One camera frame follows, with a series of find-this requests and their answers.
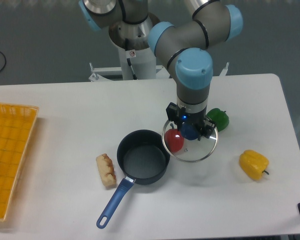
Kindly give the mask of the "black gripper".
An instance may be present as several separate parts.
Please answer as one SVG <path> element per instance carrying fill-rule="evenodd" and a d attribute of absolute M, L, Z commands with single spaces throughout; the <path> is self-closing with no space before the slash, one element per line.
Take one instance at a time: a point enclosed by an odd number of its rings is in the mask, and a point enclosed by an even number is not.
<path fill-rule="evenodd" d="M 209 138 L 216 130 L 215 122 L 206 117 L 206 109 L 200 112 L 189 113 L 185 107 L 179 108 L 174 103 L 169 103 L 166 113 L 170 130 L 177 130 L 184 138 Z"/>

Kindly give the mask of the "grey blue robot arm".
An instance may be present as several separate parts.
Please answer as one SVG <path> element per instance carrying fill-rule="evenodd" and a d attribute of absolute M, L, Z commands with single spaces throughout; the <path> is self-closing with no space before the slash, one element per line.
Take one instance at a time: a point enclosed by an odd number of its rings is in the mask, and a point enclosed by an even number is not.
<path fill-rule="evenodd" d="M 210 137 L 216 125 L 206 119 L 213 77 L 207 49 L 240 34 L 240 10 L 217 0 L 188 0 L 185 4 L 192 19 L 176 27 L 158 20 L 145 0 L 82 0 L 78 4 L 93 30 L 108 28 L 119 52 L 123 79 L 152 79 L 160 62 L 177 85 L 177 103 L 166 109 L 168 120 L 187 140 Z"/>

